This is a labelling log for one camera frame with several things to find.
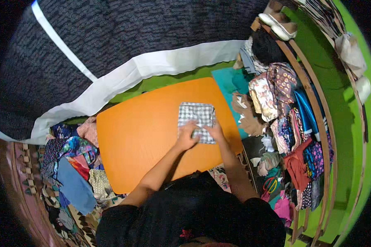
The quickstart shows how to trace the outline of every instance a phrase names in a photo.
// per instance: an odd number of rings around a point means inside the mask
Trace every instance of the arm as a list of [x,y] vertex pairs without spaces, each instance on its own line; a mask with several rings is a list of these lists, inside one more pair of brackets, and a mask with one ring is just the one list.
[[224,163],[225,173],[227,174],[232,194],[234,194],[241,202],[245,202],[247,199],[252,197],[259,198],[256,190],[251,185],[240,160],[237,159],[225,139],[219,122],[216,120],[212,128],[209,128],[208,126],[204,126],[204,128],[209,131],[210,135],[215,139],[220,148],[221,158]]
[[121,202],[122,205],[139,207],[154,191],[162,186],[174,161],[186,150],[195,146],[199,137],[191,138],[191,134],[198,126],[195,121],[190,121],[179,129],[179,139],[165,156],[144,175],[136,188]]

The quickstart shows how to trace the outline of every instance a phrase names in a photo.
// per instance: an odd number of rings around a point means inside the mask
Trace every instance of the white fabric strip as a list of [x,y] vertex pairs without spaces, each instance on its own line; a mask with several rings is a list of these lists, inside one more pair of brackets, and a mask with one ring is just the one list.
[[52,39],[55,45],[66,55],[66,57],[92,82],[96,82],[98,78],[94,76],[91,71],[87,69],[87,67],[78,59],[78,57],[69,49],[69,47],[63,42],[63,40],[59,37],[59,35],[55,32],[54,28],[48,22],[47,18],[45,18],[40,6],[35,0],[32,4],[32,11],[34,16],[36,17],[38,23],[40,23],[41,27],[44,31],[48,34],[48,36]]
[[[49,128],[71,117],[91,116],[115,95],[122,93],[151,76],[177,75],[198,67],[236,59],[244,40],[202,43],[170,51],[156,51],[133,57],[92,83],[77,99],[55,106],[37,118],[31,139],[21,142],[44,145]],[[1,133],[0,138],[12,141]]]

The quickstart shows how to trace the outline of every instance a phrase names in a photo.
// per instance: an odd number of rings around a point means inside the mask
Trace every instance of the red fabric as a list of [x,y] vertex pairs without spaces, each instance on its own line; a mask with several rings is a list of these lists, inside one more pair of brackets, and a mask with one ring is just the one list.
[[291,154],[284,157],[284,168],[287,169],[291,176],[294,187],[297,190],[304,191],[307,184],[311,181],[307,175],[307,166],[304,163],[303,151],[312,142],[312,138],[308,138],[301,143]]
[[66,157],[69,163],[74,167],[74,169],[85,179],[88,181],[89,178],[89,169],[83,167],[78,161],[73,159],[72,157]]

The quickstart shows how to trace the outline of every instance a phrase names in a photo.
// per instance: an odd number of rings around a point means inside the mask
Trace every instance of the wooden rack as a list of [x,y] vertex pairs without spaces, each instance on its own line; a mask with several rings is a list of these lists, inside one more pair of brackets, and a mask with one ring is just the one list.
[[[261,26],[268,33],[271,33],[271,28],[270,27],[268,27],[264,24],[261,24]],[[320,110],[317,98],[315,96],[315,93],[312,90],[312,87],[311,87],[311,84],[308,80],[306,72],[302,69],[301,65],[297,62],[297,59],[294,57],[293,53],[290,51],[287,44],[285,42],[281,41],[281,40],[278,40],[275,35],[272,35],[272,36],[275,38],[276,43],[282,49],[283,53],[286,55],[290,64],[294,68],[295,72],[297,73],[297,76],[299,77],[299,79],[300,79],[300,81],[301,81],[301,83],[302,83],[302,85],[305,89],[305,92],[307,93],[307,96],[308,96],[309,101],[311,103],[312,111],[313,111],[313,113],[315,115],[315,118],[316,118],[318,131],[320,133],[321,144],[322,144],[322,152],[323,152],[323,162],[324,162],[324,193],[323,193],[322,210],[321,210],[321,214],[320,214],[320,218],[319,218],[319,223],[318,223],[318,227],[317,227],[317,230],[316,230],[316,233],[314,235],[313,242],[312,242],[312,246],[314,246],[314,244],[316,243],[318,238],[322,235],[322,233],[324,233],[324,231],[321,231],[321,229],[322,229],[322,225],[323,225],[323,221],[324,221],[324,216],[325,216],[325,213],[326,213],[326,208],[327,208],[327,204],[328,204],[328,197],[329,197],[329,192],[330,192],[329,191],[330,190],[330,151],[329,151],[329,148],[328,148],[328,138],[327,138],[327,135],[325,134],[326,133],[326,128],[325,128],[325,125],[324,125],[322,112]],[[305,68],[307,70],[307,73],[309,74],[313,84],[315,85],[316,91],[318,93],[318,96],[319,96],[319,98],[321,100],[321,103],[322,103],[322,106],[323,106],[324,113],[326,115],[327,125],[328,125],[329,131],[330,131],[332,149],[333,149],[334,154],[335,154],[334,155],[334,161],[333,161],[333,187],[332,187],[332,191],[331,191],[331,203],[330,203],[330,207],[329,207],[329,212],[328,212],[326,225],[324,227],[324,230],[326,230],[328,220],[330,218],[331,211],[333,209],[334,199],[335,199],[335,195],[336,195],[336,185],[337,185],[337,171],[338,171],[337,170],[337,156],[336,156],[337,148],[336,148],[336,138],[335,138],[335,134],[334,134],[334,127],[333,127],[332,118],[331,118],[331,114],[330,114],[330,109],[328,108],[326,98],[324,96],[324,93],[322,91],[320,83],[317,80],[317,77],[312,70],[311,65],[309,64],[306,57],[303,55],[303,53],[301,52],[301,50],[299,49],[299,47],[297,46],[297,44],[295,43],[294,40],[290,40],[289,44],[294,49],[294,51],[297,53],[298,57],[301,59],[303,65],[305,66]],[[293,235],[289,239],[291,244],[294,244],[296,239],[299,237],[299,235],[307,229],[308,219],[309,219],[309,212],[310,212],[310,209],[307,209],[306,213],[305,213],[304,225],[301,226],[301,227],[298,227],[299,211],[294,210]]]

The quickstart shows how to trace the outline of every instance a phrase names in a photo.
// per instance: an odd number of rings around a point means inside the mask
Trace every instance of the black shirt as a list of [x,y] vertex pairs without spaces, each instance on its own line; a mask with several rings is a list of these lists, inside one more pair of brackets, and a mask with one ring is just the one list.
[[180,246],[200,236],[237,246],[284,246],[286,233],[268,203],[239,202],[208,172],[171,182],[139,208],[105,210],[96,231],[98,246]]

